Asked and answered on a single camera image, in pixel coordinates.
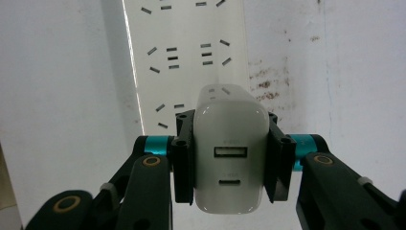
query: usb port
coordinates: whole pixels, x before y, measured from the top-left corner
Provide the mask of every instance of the usb port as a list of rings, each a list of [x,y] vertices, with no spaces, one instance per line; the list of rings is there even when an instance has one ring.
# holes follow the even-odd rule
[[[247,157],[246,147],[214,147],[214,157]]]
[[[239,185],[240,180],[218,180],[219,185]]]

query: white power adapter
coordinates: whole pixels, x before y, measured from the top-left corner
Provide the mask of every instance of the white power adapter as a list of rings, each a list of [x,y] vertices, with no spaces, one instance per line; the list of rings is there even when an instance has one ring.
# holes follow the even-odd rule
[[[195,201],[204,212],[246,214],[260,203],[269,117],[242,87],[205,86],[193,118]]]

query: gray floor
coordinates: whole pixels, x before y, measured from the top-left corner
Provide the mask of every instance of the gray floor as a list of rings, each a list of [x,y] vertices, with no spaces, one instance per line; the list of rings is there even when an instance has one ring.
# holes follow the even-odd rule
[[[21,219],[18,214],[17,206],[0,210],[0,229],[1,230],[20,230]]]

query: usb-c port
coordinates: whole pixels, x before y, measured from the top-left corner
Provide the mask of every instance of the usb-c port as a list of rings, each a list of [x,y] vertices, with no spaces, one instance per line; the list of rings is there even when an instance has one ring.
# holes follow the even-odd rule
[[[219,185],[239,185],[240,180],[218,180]]]

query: white power strip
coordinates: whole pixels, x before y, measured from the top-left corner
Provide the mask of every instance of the white power strip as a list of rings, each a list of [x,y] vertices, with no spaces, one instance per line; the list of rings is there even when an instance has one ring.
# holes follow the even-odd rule
[[[241,0],[124,0],[146,135],[175,135],[175,114],[195,109],[201,88],[249,90]]]

